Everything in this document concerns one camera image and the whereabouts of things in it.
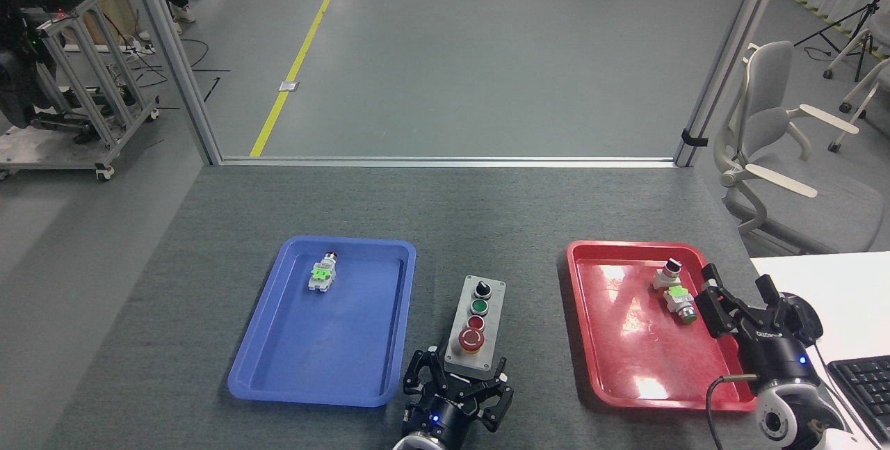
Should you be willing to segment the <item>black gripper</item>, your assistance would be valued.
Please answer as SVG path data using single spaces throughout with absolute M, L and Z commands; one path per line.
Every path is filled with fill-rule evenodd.
M 482 381 L 446 375 L 436 346 L 415 351 L 403 376 L 403 393 L 421 397 L 406 405 L 403 448 L 460 449 L 477 421 L 497 432 L 515 393 L 503 372 L 507 364 L 502 356 L 492 377 Z M 474 394 L 480 388 L 480 395 Z
M 766 310 L 753 310 L 754 320 L 744 314 L 743 302 L 734 297 L 719 275 L 715 264 L 702 267 L 702 287 L 695 297 L 700 320 L 711 338 L 737 335 L 738 363 L 743 373 L 757 376 L 753 385 L 770 383 L 818 383 L 805 343 L 813 330 L 807 311 L 790 295 L 781 294 L 769 275 L 757 277 L 756 287 Z

